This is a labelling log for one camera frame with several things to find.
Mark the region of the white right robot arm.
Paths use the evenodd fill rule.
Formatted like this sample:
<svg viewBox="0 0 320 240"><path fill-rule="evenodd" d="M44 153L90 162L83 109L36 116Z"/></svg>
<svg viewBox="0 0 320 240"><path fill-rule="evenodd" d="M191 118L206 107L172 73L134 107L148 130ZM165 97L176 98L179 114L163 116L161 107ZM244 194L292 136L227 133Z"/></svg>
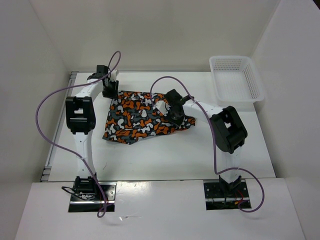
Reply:
<svg viewBox="0 0 320 240"><path fill-rule="evenodd" d="M237 110L232 106L222 108L192 100L188 95L183 97L175 89L167 92L164 100L159 100L155 107L166 120L178 127L187 117L212 127L216 149L221 151L222 163L225 164L219 174L219 191L224 197L235 194L242 180L239 165L242 146L248 136Z"/></svg>

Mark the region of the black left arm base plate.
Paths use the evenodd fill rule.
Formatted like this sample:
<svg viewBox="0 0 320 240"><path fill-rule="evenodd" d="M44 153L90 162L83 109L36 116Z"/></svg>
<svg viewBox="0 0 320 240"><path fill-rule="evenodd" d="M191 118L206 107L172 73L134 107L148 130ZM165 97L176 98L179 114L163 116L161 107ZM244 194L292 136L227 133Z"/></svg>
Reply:
<svg viewBox="0 0 320 240"><path fill-rule="evenodd" d="M101 188L107 199L106 212L115 211L116 200L116 182L101 182ZM97 193L76 193L75 187L63 187L70 194L69 213L97 213L104 207L104 199L101 191L98 189Z"/></svg>

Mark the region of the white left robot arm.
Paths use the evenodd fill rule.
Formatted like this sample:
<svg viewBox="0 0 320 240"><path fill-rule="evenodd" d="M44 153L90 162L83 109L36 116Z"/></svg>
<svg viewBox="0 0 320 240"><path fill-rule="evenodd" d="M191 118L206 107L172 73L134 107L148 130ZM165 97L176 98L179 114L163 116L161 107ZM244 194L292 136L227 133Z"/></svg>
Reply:
<svg viewBox="0 0 320 240"><path fill-rule="evenodd" d="M78 170L73 192L82 199L94 200L100 194L92 154L92 134L97 122L94 100L100 93L111 99L117 96L117 75L108 66L97 65L96 72L87 78L87 85L65 100L66 125L72 133L77 153Z"/></svg>

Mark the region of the orange black camouflage shorts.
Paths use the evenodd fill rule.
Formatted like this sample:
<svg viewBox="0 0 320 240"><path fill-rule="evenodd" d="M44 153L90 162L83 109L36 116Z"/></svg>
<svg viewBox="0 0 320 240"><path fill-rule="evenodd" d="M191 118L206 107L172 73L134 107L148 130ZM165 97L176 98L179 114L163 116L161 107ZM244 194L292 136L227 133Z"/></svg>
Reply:
<svg viewBox="0 0 320 240"><path fill-rule="evenodd" d="M196 119L191 116L186 116L179 126L170 123L153 108L148 92L119 91L117 98L111 100L102 138L132 145L145 138L170 135L195 125Z"/></svg>

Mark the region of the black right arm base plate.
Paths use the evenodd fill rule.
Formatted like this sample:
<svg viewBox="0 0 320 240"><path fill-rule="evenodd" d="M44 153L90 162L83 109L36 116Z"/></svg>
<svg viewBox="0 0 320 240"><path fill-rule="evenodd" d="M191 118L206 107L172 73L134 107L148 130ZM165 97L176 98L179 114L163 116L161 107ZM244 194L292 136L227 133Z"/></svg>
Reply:
<svg viewBox="0 0 320 240"><path fill-rule="evenodd" d="M238 205L245 210L252 208L247 183L244 180L232 193L224 193L218 180L204 181L203 188L207 211L233 210L237 209Z"/></svg>

